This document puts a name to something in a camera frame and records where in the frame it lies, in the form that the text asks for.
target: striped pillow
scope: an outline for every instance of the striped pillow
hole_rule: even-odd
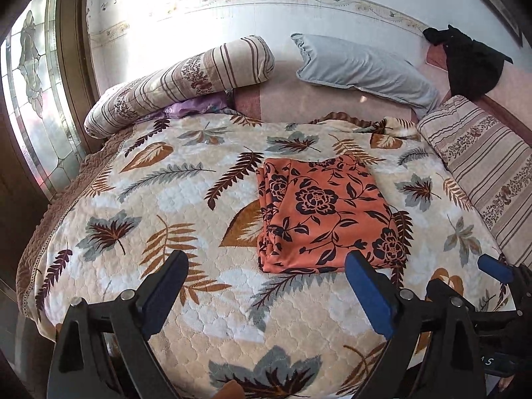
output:
[[[418,129],[482,216],[506,259],[532,265],[532,149],[462,96]]]
[[[85,131],[107,138],[143,115],[199,95],[259,84],[275,59],[259,36],[244,37],[169,68],[108,89],[85,118]]]

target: wall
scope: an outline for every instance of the wall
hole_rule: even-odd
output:
[[[344,0],[210,1],[88,0],[100,90],[248,34],[263,36],[281,60],[298,58],[289,36],[299,31],[379,46],[419,65],[427,50],[420,29],[449,23],[532,71],[528,43],[519,47],[481,0],[369,0],[376,3],[369,9],[360,1],[343,5]]]

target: black cloth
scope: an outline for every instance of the black cloth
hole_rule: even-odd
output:
[[[477,100],[497,85],[504,61],[512,59],[499,51],[472,40],[459,29],[426,29],[425,38],[433,45],[444,45],[451,94]]]

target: wallpaper border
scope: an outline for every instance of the wallpaper border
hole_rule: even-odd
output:
[[[365,16],[390,25],[395,25],[400,29],[410,31],[417,36],[422,36],[423,30],[428,27],[411,16],[369,0],[176,0],[175,2],[170,2],[161,6],[156,13],[151,13],[151,20],[158,22],[174,16],[186,15],[207,9],[273,3],[340,10],[353,15]],[[109,42],[126,35],[129,27],[127,21],[121,21],[98,34],[91,34],[91,47],[97,48],[106,45]]]

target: stained glass window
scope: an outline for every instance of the stained glass window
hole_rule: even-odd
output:
[[[15,137],[51,200],[78,174],[86,156],[59,72],[56,0],[32,0],[0,48],[0,74]]]

